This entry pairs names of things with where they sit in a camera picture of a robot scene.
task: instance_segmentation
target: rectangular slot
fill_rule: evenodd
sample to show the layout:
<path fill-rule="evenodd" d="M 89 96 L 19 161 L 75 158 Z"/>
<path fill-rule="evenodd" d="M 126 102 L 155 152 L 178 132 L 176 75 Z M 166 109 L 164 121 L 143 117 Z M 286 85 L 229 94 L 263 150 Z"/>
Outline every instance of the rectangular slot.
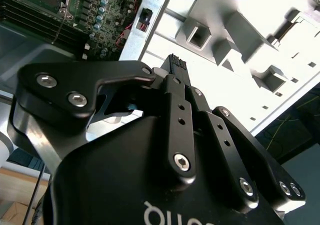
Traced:
<path fill-rule="evenodd" d="M 145 33 L 148 30 L 152 14 L 153 12 L 150 9 L 142 9 L 141 15 L 139 17 L 139 22 L 137 23 L 135 28 Z"/>
<path fill-rule="evenodd" d="M 198 49 L 203 49 L 211 38 L 210 30 L 204 26 L 195 26 L 187 43 Z"/>
<path fill-rule="evenodd" d="M 296 84 L 297 82 L 299 82 L 299 80 L 293 77 L 293 78 L 291 79 L 291 82 L 294 82 L 294 83 Z"/>
<path fill-rule="evenodd" d="M 314 68 L 316 66 L 316 64 L 312 61 L 308 64 L 310 67 Z"/>

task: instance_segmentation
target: mounting hole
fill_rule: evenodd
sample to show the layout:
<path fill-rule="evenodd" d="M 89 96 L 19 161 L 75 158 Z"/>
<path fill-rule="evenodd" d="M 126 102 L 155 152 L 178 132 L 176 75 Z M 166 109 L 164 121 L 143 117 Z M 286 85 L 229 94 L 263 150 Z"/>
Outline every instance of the mounting hole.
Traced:
<path fill-rule="evenodd" d="M 228 142 L 227 140 L 224 140 L 224 144 L 227 145 L 228 147 L 230 147 L 230 142 Z"/>
<path fill-rule="evenodd" d="M 181 110 L 185 110 L 185 107 L 182 106 L 181 104 L 179 104 L 178 107 L 179 107 Z"/>
<path fill-rule="evenodd" d="M 185 125 L 185 124 L 186 124 L 185 120 L 183 120 L 182 118 L 179 118 L 179 119 L 178 119 L 178 122 L 179 122 L 181 125 Z"/>

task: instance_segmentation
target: black metal bracket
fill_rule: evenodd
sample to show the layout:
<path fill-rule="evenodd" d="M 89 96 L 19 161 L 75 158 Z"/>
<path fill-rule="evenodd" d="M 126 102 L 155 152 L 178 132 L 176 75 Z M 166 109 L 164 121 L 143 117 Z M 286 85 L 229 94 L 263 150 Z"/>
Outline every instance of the black metal bracket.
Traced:
<path fill-rule="evenodd" d="M 285 212 L 303 206 L 306 195 L 299 184 L 234 115 L 222 106 L 213 113 L 224 120 L 247 170 L 273 209 Z"/>
<path fill-rule="evenodd" d="M 103 109 L 121 87 L 148 86 L 155 78 L 139 61 L 36 63 L 19 70 L 15 96 L 29 113 L 57 129 L 77 133 L 88 127 L 94 114 L 94 121 L 109 117 Z"/>
<path fill-rule="evenodd" d="M 251 180 L 237 148 L 231 138 L 225 122 L 211 113 L 205 95 L 196 87 L 187 88 L 187 97 L 191 101 L 193 120 L 208 140 L 207 148 L 213 159 L 219 160 L 219 171 L 223 178 L 224 191 L 230 205 L 237 211 L 247 213 L 255 209 L 259 203 L 258 189 Z"/>
<path fill-rule="evenodd" d="M 153 174 L 162 174 L 152 177 L 162 186 L 169 185 L 170 193 L 206 183 L 196 179 L 199 155 L 195 144 L 201 144 L 200 167 L 205 167 L 205 176 L 210 178 L 209 187 L 218 187 L 224 195 L 222 203 L 229 208 L 248 214 L 258 209 L 265 198 L 278 213 L 305 203 L 301 187 L 230 111 L 224 107 L 211 111 L 205 95 L 191 86 L 186 62 L 170 55 L 158 72 L 159 69 L 165 75 L 158 75 L 138 61 L 27 65 L 18 73 L 8 133 L 17 141 L 28 141 L 35 148 L 32 152 L 40 155 L 52 173 L 67 171 L 66 166 L 59 169 L 60 163 L 67 160 L 64 164 L 68 164 L 76 154 L 96 164 L 87 154 L 100 158 L 97 151 L 110 151 L 103 147 L 107 143 L 112 146 L 112 141 L 132 150 L 130 160 L 140 164 L 137 169 L 142 171 L 150 162 L 141 164 L 137 160 L 141 151 L 123 145 L 141 142 L 144 156 L 153 154 L 156 160 Z M 143 111 L 144 117 L 86 143 L 85 131 L 90 122 L 126 116 L 135 109 Z M 142 122 L 161 132 L 151 133 L 148 127 L 146 134 L 136 135 L 143 128 Z M 196 130 L 201 131 L 204 141 L 195 138 Z M 128 134 L 133 140 L 119 137 L 121 134 Z M 116 150 L 122 159 L 127 158 L 127 151 Z M 109 168 L 103 169 L 112 174 Z M 213 178 L 223 182 L 216 185 Z"/>

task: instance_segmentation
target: square hole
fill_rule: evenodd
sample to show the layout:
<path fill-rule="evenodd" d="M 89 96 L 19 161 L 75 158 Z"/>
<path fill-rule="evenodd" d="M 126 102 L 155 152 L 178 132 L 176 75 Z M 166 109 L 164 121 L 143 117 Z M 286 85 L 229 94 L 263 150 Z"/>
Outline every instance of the square hole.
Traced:
<path fill-rule="evenodd" d="M 297 82 L 299 82 L 299 80 L 293 77 L 293 78 L 291 79 L 291 82 L 294 82 L 294 83 L 296 84 Z"/>
<path fill-rule="evenodd" d="M 317 64 L 315 64 L 315 63 L 312 61 L 312 62 L 310 62 L 308 65 L 309 65 L 310 67 L 314 68 Z"/>
<path fill-rule="evenodd" d="M 204 26 L 195 26 L 191 32 L 187 43 L 202 50 L 211 38 L 210 30 Z"/>

